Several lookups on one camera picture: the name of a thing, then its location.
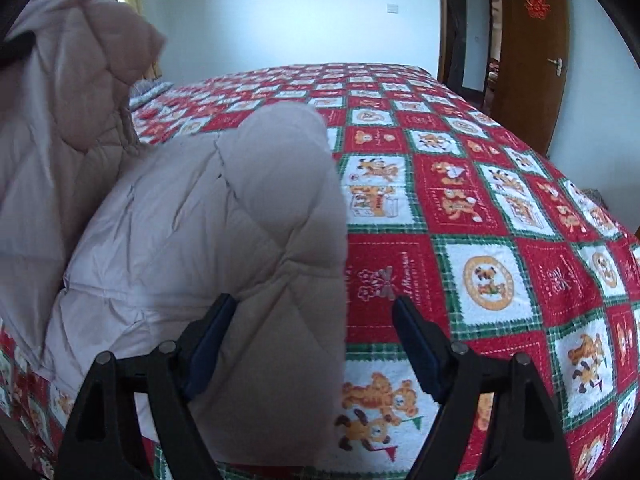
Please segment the beige quilted puffer jacket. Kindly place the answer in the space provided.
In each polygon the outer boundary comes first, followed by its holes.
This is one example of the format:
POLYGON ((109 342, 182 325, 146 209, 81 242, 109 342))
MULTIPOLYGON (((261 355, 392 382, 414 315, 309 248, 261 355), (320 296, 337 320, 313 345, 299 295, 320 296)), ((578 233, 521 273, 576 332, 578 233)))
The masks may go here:
POLYGON ((326 124, 263 105, 143 143, 129 91, 163 36, 113 0, 32 0, 1 72, 1 406, 53 460, 94 357, 238 310, 191 404, 224 463, 310 466, 332 436, 346 337, 346 207, 326 124))

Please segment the red patchwork cartoon bedspread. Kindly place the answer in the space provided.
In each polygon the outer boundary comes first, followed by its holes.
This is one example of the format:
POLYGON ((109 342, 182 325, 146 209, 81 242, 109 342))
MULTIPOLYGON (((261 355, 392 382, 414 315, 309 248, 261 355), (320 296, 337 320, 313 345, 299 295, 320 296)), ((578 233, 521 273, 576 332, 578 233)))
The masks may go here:
POLYGON ((392 327, 424 318, 492 358, 523 351, 588 479, 639 402, 639 242, 605 206, 426 70, 290 65, 157 94, 141 139, 218 133, 284 100, 314 106, 348 207, 347 354, 336 434, 303 479, 400 479, 436 413, 392 327))

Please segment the grey cloth on floor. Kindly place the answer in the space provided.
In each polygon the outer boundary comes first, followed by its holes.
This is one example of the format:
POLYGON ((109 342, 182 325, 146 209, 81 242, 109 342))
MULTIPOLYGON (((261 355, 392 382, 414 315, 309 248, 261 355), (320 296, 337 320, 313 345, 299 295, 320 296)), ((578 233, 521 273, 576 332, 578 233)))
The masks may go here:
POLYGON ((582 192, 600 208, 608 210, 608 205, 605 203, 602 194, 596 188, 583 188, 582 192))

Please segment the grey striped pillow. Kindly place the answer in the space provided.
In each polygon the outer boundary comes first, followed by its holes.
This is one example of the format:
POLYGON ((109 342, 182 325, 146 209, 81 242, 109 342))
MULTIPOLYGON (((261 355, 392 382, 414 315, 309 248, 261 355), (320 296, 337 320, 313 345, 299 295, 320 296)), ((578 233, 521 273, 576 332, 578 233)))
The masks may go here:
POLYGON ((129 91, 129 109, 132 112, 138 110, 173 86, 173 82, 165 80, 163 77, 138 80, 129 91))

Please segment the brown wooden door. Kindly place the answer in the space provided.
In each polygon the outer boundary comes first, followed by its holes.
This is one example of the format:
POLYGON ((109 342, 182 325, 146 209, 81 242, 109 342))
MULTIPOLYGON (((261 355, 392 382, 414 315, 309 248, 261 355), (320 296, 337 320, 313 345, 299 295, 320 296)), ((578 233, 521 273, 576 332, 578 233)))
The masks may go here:
POLYGON ((548 154, 563 99, 568 59, 566 0, 547 0, 543 21, 530 18, 524 0, 502 0, 499 73, 490 114, 534 151, 548 154), (555 76, 548 58, 562 58, 555 76))

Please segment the red double happiness decoration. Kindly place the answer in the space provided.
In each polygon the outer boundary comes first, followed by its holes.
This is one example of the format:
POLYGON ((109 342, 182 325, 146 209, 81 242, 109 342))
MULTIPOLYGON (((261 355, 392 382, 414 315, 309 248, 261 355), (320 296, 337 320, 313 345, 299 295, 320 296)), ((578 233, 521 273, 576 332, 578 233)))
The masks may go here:
POLYGON ((545 20, 551 10, 547 0, 524 0, 524 6, 530 18, 545 20))

